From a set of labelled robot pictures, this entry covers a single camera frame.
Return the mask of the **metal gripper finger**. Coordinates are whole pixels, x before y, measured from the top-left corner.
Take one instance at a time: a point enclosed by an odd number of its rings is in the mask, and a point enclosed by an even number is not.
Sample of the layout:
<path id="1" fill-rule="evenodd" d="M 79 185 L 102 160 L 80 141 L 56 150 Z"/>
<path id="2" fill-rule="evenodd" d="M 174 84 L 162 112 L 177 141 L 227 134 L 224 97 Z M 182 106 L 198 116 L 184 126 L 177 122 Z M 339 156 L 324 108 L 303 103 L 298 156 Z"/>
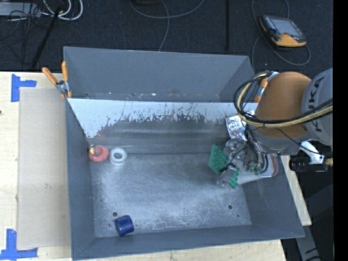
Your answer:
<path id="1" fill-rule="evenodd" d="M 234 165 L 227 165 L 222 169 L 220 175 L 220 183 L 222 185 L 229 185 L 236 187 L 238 185 L 238 168 Z"/>

